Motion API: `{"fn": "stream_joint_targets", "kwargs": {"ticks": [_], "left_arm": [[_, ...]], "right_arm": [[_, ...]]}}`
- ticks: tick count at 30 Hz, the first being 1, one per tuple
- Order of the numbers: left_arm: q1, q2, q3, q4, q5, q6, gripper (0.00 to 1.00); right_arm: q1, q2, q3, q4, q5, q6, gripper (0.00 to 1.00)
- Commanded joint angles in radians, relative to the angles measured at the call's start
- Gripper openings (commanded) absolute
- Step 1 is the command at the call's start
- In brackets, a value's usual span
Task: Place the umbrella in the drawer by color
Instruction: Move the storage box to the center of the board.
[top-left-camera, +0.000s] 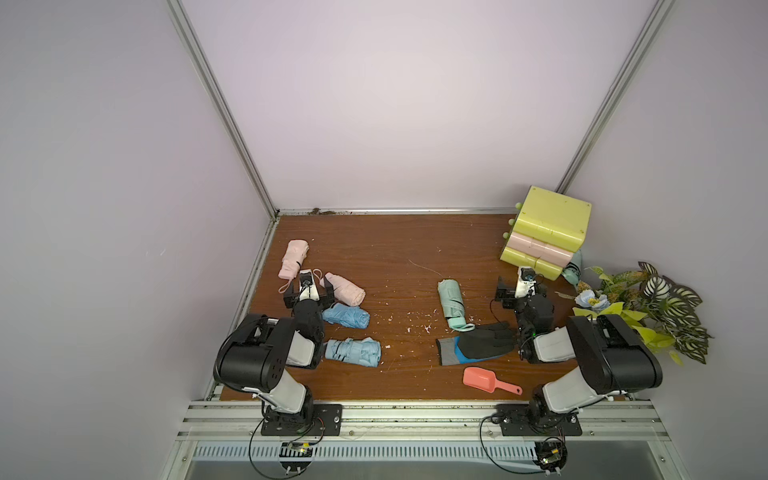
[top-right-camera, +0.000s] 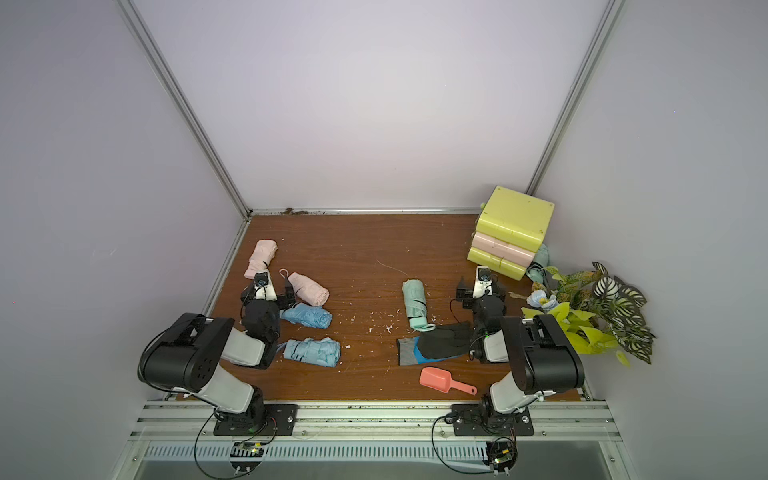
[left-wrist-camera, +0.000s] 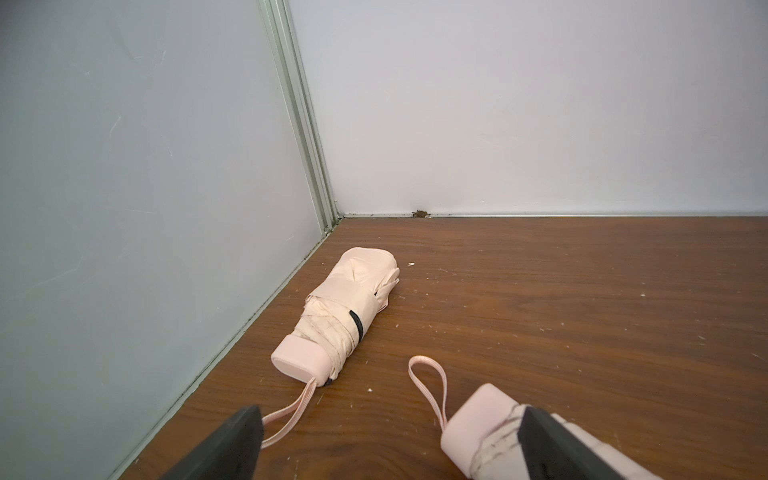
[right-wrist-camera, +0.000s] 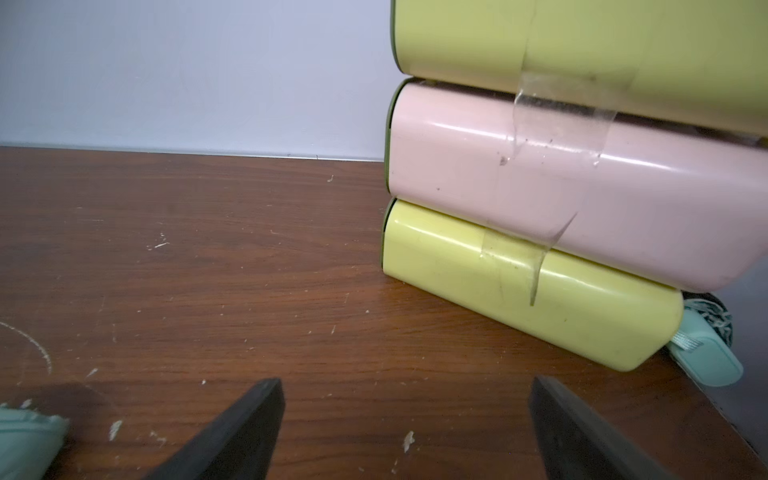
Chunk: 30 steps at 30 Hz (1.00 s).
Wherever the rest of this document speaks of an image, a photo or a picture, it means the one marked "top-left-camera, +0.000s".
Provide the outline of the mint green umbrella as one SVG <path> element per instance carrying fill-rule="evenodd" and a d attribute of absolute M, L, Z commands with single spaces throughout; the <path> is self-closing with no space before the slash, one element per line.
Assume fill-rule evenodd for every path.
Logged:
<path fill-rule="evenodd" d="M 581 281 L 582 276 L 583 255 L 582 251 L 578 250 L 573 253 L 569 263 L 563 268 L 561 276 L 572 286 L 576 287 Z"/>
<path fill-rule="evenodd" d="M 437 284 L 444 318 L 448 327 L 456 332 L 469 332 L 475 325 L 466 320 L 466 309 L 459 283 L 454 279 L 444 279 Z"/>

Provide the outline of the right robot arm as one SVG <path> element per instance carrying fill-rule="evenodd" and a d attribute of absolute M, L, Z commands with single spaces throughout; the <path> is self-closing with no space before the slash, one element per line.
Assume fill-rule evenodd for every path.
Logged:
<path fill-rule="evenodd" d="M 561 420 L 608 397 L 657 388 L 663 381 L 656 356 L 618 314 L 571 316 L 557 328 L 554 305 L 534 280 L 511 287 L 499 278 L 494 300 L 515 313 L 522 360 L 576 362 L 561 378 L 536 387 L 527 408 L 533 423 Z"/>

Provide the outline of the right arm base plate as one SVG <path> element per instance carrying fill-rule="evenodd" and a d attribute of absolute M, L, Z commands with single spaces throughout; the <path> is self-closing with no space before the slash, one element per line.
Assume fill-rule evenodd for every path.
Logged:
<path fill-rule="evenodd" d="M 575 413 L 541 413 L 528 404 L 498 404 L 491 421 L 500 426 L 503 436 L 578 437 L 583 434 Z"/>

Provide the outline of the yellow-green drawer cabinet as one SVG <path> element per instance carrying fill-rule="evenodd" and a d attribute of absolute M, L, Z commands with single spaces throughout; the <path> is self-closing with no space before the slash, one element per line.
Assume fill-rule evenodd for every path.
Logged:
<path fill-rule="evenodd" d="M 585 242 L 592 204 L 532 186 L 516 209 L 500 260 L 556 280 Z"/>

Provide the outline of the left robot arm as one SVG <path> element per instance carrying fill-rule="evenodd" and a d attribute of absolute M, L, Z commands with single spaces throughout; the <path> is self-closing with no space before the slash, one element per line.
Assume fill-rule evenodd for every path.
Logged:
<path fill-rule="evenodd" d="M 319 366 L 325 343 L 322 313 L 335 303 L 334 290 L 319 288 L 314 273 L 302 270 L 283 300 L 288 317 L 249 314 L 229 334 L 218 350 L 213 376 L 233 391 L 256 395 L 269 419 L 305 424 L 313 416 L 312 394 L 287 369 Z"/>

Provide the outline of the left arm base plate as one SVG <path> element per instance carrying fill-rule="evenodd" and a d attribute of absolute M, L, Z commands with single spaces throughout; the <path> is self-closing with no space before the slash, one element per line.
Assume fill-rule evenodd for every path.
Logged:
<path fill-rule="evenodd" d="M 299 413 L 279 413 L 267 405 L 260 427 L 262 436 L 307 437 L 340 435 L 343 419 L 341 404 L 317 404 Z"/>

